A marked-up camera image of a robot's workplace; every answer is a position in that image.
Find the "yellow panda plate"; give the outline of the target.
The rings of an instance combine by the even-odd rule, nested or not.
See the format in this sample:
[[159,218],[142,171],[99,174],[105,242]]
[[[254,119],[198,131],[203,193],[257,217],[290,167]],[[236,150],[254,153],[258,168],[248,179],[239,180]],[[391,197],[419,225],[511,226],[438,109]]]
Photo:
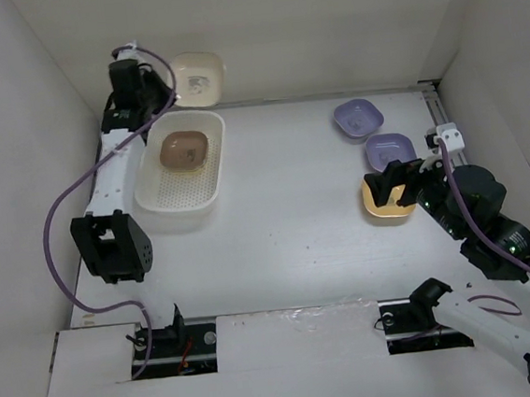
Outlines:
[[363,180],[361,182],[361,194],[366,213],[366,219],[379,226],[402,224],[407,220],[417,207],[416,204],[411,206],[400,206],[398,200],[402,198],[405,186],[395,186],[392,188],[387,203],[383,206],[377,206],[374,203],[373,193],[369,185]]

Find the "cream panda plate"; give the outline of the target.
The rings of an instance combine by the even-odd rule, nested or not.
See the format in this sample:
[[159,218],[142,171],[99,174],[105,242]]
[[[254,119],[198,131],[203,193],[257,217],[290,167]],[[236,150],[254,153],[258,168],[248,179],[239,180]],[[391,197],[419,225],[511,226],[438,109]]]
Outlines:
[[183,52],[170,61],[176,77],[176,106],[202,108],[222,99],[225,66],[213,52]]

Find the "brown panda plate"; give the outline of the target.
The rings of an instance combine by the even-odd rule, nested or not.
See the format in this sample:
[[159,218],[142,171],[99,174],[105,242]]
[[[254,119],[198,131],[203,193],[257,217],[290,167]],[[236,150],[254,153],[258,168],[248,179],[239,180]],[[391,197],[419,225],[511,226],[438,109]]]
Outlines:
[[195,171],[208,156],[208,137],[198,131],[176,131],[162,142],[159,162],[171,172]]

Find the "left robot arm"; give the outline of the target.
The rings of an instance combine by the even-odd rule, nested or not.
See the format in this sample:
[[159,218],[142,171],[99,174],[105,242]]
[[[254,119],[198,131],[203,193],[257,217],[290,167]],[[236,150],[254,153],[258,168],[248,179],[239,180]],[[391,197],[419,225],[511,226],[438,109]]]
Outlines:
[[102,116],[103,162],[93,193],[70,233],[89,274],[105,283],[141,283],[153,265],[152,242],[132,215],[137,168],[147,126],[165,107],[171,89],[140,56],[122,51],[108,66],[112,93]]

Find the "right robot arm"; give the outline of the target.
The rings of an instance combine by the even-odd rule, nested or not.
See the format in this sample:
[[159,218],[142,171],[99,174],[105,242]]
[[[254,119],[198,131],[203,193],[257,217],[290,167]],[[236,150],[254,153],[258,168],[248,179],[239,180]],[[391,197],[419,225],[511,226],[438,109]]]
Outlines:
[[[367,174],[364,184],[375,206],[387,205],[392,191],[402,187],[399,206],[421,206],[530,323],[530,231],[502,214],[507,190],[490,171],[451,167],[447,157],[438,156],[429,165],[393,161],[380,174]],[[384,301],[379,311],[393,352],[414,351],[450,329],[489,348],[530,385],[530,330],[475,305],[445,282],[428,278],[405,299]]]

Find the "white perforated plastic bin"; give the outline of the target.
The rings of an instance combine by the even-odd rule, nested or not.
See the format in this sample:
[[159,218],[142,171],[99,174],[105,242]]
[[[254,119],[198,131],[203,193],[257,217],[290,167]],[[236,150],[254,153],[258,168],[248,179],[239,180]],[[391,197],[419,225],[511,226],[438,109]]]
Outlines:
[[[133,215],[145,233],[188,233],[205,223],[219,193],[224,129],[223,118],[205,110],[165,113],[151,126],[134,191]],[[161,144],[176,131],[198,131],[208,137],[203,167],[191,172],[171,172],[162,167]]]

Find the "purple panda plate near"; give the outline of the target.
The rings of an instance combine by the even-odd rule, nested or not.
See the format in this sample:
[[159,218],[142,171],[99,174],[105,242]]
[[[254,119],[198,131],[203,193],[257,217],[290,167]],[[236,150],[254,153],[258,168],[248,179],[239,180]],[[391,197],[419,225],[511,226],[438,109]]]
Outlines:
[[399,133],[370,136],[365,142],[365,153],[377,172],[383,171],[391,161],[406,163],[417,158],[413,143]]

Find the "purple panda plate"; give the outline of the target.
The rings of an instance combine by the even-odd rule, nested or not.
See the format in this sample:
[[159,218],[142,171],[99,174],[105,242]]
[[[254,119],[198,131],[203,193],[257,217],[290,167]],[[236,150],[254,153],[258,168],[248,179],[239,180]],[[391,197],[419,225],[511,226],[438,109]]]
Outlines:
[[376,132],[384,116],[369,100],[358,98],[340,104],[333,112],[336,125],[349,139],[360,140]]
[[417,158],[413,143],[399,133],[370,136],[365,142],[365,153],[377,172],[383,171],[391,161],[406,163]]

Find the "purple panda plate far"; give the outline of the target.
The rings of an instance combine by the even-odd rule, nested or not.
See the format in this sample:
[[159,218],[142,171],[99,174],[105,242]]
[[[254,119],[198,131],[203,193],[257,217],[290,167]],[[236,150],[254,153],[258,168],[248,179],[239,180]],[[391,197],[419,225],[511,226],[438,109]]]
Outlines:
[[340,104],[333,112],[336,125],[349,139],[360,140],[376,132],[384,116],[369,100],[358,98]]

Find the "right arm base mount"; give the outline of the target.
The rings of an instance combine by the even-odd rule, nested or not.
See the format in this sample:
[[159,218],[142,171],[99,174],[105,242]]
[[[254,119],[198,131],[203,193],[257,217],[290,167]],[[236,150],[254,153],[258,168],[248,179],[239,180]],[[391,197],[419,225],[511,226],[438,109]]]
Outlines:
[[429,278],[406,298],[378,301],[374,329],[384,332],[390,355],[475,346],[467,335],[436,321],[433,308],[446,292],[452,292],[448,284]]

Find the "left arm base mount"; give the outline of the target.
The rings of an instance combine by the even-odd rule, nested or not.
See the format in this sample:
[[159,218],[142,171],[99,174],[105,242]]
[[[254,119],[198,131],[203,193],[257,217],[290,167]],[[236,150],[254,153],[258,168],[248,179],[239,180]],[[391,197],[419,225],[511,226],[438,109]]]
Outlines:
[[133,380],[215,374],[218,371],[216,319],[185,319],[176,305],[174,310],[171,324],[152,331],[148,360],[145,360],[148,331],[141,328],[134,335],[126,336],[133,344]]

